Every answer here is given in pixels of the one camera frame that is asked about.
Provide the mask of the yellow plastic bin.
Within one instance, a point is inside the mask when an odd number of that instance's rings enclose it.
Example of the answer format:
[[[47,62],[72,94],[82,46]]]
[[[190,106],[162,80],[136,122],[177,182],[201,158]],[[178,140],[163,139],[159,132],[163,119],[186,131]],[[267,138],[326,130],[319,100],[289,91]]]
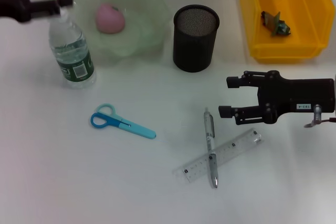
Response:
[[[250,55],[262,63],[294,63],[318,56],[327,47],[335,17],[332,0],[240,0]],[[280,14],[288,36],[272,35],[262,12]]]

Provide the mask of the green glass fruit plate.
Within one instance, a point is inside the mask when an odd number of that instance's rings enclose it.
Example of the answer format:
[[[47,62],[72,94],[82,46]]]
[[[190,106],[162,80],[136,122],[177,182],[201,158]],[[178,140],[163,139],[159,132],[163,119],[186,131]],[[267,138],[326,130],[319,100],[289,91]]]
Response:
[[[142,54],[163,44],[172,15],[164,0],[73,0],[70,16],[81,28],[90,52],[113,58]],[[125,28],[117,34],[97,30],[96,11],[102,4],[117,8]]]

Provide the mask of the black mesh pen holder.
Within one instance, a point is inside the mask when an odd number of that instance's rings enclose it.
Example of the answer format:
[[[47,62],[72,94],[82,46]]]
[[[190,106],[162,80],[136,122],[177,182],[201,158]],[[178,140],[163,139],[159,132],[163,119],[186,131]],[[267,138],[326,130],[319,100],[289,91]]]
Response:
[[[217,13],[204,5],[187,5],[174,15],[173,62],[185,72],[200,72],[212,61]]]

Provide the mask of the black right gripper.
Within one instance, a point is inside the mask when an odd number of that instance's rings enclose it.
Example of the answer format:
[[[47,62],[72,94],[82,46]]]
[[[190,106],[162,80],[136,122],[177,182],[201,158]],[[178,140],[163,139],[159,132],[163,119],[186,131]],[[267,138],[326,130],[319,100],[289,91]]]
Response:
[[[332,113],[335,111],[333,79],[285,79],[278,71],[260,78],[254,72],[244,72],[241,77],[227,77],[228,88],[259,87],[259,106],[234,108],[219,106],[221,118],[234,118],[237,125],[274,124],[286,113]]]

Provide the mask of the clear plastic ruler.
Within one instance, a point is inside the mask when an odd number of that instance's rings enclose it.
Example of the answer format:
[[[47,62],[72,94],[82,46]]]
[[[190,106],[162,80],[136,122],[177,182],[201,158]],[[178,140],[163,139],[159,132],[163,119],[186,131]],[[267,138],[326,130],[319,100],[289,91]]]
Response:
[[[211,150],[174,170],[174,176],[182,182],[192,183],[208,175],[217,175],[219,167],[235,157],[251,150],[264,141],[257,129],[250,129],[231,141]]]

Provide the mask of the green plastic wrapper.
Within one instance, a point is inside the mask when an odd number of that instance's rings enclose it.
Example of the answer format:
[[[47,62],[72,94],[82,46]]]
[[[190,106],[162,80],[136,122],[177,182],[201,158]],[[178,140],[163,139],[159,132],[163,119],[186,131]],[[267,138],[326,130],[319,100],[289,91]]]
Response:
[[[291,29],[284,20],[280,19],[280,15],[281,12],[274,16],[269,12],[262,11],[262,24],[271,32],[272,36],[289,36],[291,35]]]

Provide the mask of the grey ballpoint pen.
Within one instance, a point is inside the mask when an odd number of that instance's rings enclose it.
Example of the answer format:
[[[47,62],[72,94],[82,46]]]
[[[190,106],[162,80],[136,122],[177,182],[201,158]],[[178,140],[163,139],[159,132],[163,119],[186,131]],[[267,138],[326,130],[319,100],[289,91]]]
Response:
[[[204,124],[205,124],[207,150],[209,152],[208,160],[209,160],[211,181],[213,187],[218,188],[217,157],[216,153],[213,151],[213,147],[215,146],[214,120],[208,108],[206,108],[204,112]]]

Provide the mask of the pink toy peach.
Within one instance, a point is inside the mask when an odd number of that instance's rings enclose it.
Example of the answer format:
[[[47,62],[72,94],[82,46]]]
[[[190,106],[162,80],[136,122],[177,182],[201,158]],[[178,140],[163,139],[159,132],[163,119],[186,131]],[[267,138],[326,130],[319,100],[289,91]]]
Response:
[[[96,11],[95,23],[98,31],[116,34],[125,27],[124,15],[111,4],[101,4]]]

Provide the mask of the clear water bottle green label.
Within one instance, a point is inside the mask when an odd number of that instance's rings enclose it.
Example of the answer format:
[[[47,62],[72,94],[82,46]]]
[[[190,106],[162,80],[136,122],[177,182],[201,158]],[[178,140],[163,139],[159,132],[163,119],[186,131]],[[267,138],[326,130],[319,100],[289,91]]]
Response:
[[[82,89],[95,82],[95,67],[88,44],[66,9],[50,20],[49,47],[70,87]]]

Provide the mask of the blue scissors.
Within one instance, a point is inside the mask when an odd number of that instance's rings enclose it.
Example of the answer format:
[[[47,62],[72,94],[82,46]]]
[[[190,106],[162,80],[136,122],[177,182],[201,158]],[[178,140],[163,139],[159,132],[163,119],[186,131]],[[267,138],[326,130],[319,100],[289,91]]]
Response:
[[[155,131],[117,115],[114,106],[108,103],[101,104],[96,108],[95,113],[90,118],[90,123],[97,129],[113,126],[148,139],[156,138]]]

